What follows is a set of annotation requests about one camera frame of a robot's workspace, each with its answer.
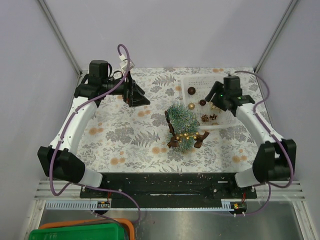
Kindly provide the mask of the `small green christmas tree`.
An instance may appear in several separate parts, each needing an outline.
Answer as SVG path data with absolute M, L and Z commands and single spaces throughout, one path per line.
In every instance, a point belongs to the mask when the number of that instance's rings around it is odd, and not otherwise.
M 175 133 L 195 133 L 199 131 L 198 119 L 192 110 L 190 110 L 185 104 L 175 102 L 166 110 L 172 124 Z M 170 141 L 171 134 L 168 134 L 168 140 Z M 182 143 L 179 147 L 171 147 L 174 152 L 184 154 L 194 147 L 195 141 L 189 140 L 188 143 Z

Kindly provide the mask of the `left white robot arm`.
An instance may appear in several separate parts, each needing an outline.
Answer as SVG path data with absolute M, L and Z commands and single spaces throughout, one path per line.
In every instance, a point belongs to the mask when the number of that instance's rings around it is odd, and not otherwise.
M 130 108 L 146 106 L 150 101 L 145 91 L 133 80 L 132 61 L 124 59 L 120 63 L 121 78 L 111 75 L 112 66 L 105 60 L 92 60 L 88 73 L 75 88 L 70 111 L 56 137 L 49 146 L 41 146 L 37 152 L 45 175 L 72 184 L 90 186 L 98 198 L 107 195 L 109 186 L 103 182 L 103 175 L 90 170 L 76 154 L 81 137 L 89 120 L 93 117 L 101 101 L 107 95 L 121 96 Z

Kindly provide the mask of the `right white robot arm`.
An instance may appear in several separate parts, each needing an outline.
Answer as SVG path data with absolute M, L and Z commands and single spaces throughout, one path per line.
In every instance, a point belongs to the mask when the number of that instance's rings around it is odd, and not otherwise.
M 258 111 L 258 105 L 264 99 L 255 102 L 250 95 L 244 95 L 240 78 L 236 74 L 228 75 L 222 82 L 216 81 L 205 101 L 212 103 L 222 111 L 229 111 L 248 130 L 258 146 L 257 154 L 251 168 L 234 175 L 235 181 L 228 184 L 228 194 L 239 198 L 246 191 L 246 187 L 256 187 L 262 184 L 277 186 L 277 181 L 292 184 L 295 172 L 297 145 L 292 139 L 285 139 L 277 133 Z

